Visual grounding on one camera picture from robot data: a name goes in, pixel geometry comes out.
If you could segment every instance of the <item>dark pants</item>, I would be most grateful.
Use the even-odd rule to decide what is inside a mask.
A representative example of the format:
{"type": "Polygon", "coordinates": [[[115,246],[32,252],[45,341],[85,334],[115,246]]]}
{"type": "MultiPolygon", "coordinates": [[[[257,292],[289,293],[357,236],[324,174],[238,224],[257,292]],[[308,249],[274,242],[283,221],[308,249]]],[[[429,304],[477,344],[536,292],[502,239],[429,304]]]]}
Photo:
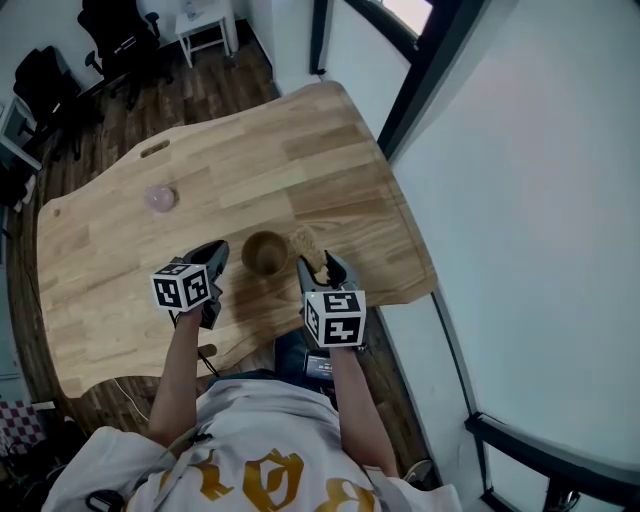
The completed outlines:
{"type": "Polygon", "coordinates": [[[304,363],[307,356],[307,346],[300,331],[292,331],[277,338],[274,356],[275,371],[261,369],[225,377],[214,377],[209,381],[209,388],[221,380],[256,379],[280,380],[311,391],[320,391],[319,388],[307,386],[304,383],[304,363]]]}

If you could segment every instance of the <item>wooden bowl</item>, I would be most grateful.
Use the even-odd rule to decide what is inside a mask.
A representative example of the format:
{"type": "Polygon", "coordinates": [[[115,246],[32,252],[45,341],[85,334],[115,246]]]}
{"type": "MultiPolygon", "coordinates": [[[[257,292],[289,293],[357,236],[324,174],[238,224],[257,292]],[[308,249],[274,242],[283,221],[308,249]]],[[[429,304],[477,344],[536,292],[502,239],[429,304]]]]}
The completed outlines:
{"type": "Polygon", "coordinates": [[[242,264],[261,277],[275,276],[288,259],[287,242],[273,231],[258,231],[242,246],[242,264]]]}

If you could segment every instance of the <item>red checkered fabric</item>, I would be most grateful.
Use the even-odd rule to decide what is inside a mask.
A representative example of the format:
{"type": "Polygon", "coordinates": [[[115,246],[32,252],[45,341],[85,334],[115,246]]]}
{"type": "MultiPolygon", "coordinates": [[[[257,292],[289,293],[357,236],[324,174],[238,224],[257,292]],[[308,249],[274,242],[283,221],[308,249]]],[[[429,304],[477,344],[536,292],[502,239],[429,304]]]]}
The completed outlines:
{"type": "Polygon", "coordinates": [[[11,450],[14,454],[25,454],[31,446],[45,438],[38,417],[30,404],[0,402],[0,453],[11,450]]]}

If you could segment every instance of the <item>hardwood floor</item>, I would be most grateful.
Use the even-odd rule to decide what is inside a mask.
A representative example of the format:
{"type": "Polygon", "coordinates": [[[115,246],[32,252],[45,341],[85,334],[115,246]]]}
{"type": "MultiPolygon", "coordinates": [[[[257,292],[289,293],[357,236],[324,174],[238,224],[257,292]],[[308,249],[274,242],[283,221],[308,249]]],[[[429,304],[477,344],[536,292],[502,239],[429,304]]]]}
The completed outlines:
{"type": "MultiPolygon", "coordinates": [[[[127,111],[126,88],[116,99],[108,89],[94,96],[104,122],[84,128],[82,156],[74,161],[63,149],[61,159],[50,158],[57,137],[41,148],[43,170],[38,174],[34,198],[20,215],[11,212],[8,229],[7,274],[11,317],[22,368],[34,402],[55,400],[61,413],[72,416],[82,428],[93,431],[110,425],[125,431],[144,431],[146,421],[111,380],[99,384],[79,399],[61,392],[47,347],[37,299],[36,232],[38,211],[49,200],[78,189],[109,168],[135,144],[172,126],[219,118],[266,103],[277,97],[271,68],[248,27],[239,24],[241,48],[226,58],[222,48],[211,47],[195,54],[189,69],[178,45],[163,49],[174,77],[144,84],[135,108],[127,111]]],[[[370,350],[361,358],[382,419],[391,436],[399,469],[405,471],[428,453],[411,407],[393,352],[377,313],[370,311],[367,333],[370,350]]],[[[254,368],[272,368],[269,346],[251,354],[224,374],[254,368]]],[[[199,379],[200,391],[208,378],[199,379]]],[[[159,379],[128,377],[118,383],[133,398],[142,414],[149,415],[159,379]]]]}

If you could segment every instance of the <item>office chair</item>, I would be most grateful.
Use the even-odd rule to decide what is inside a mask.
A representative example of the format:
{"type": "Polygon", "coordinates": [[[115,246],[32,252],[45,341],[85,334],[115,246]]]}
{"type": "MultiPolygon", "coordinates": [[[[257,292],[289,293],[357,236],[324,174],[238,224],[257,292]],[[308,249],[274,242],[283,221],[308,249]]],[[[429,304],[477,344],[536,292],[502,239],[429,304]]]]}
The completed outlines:
{"type": "MultiPolygon", "coordinates": [[[[145,18],[153,32],[140,18],[135,0],[83,0],[82,12],[78,15],[78,23],[89,32],[102,59],[102,65],[98,64],[96,52],[91,51],[85,65],[92,66],[108,82],[129,73],[128,110],[135,105],[142,74],[160,67],[155,56],[160,47],[159,17],[150,12],[145,18]]],[[[167,83],[173,81],[170,74],[164,71],[162,74],[167,83]]],[[[123,79],[111,90],[110,96],[115,98],[125,83],[123,79]]]]}
{"type": "Polygon", "coordinates": [[[60,71],[52,46],[42,51],[33,50],[24,58],[16,69],[13,91],[27,104],[37,123],[32,130],[25,120],[19,133],[26,132],[41,142],[56,128],[61,128],[62,137],[53,150],[53,159],[59,160],[60,149],[70,142],[74,158],[79,160],[82,118],[91,113],[101,122],[102,117],[93,109],[80,108],[80,86],[69,71],[60,71]]]}

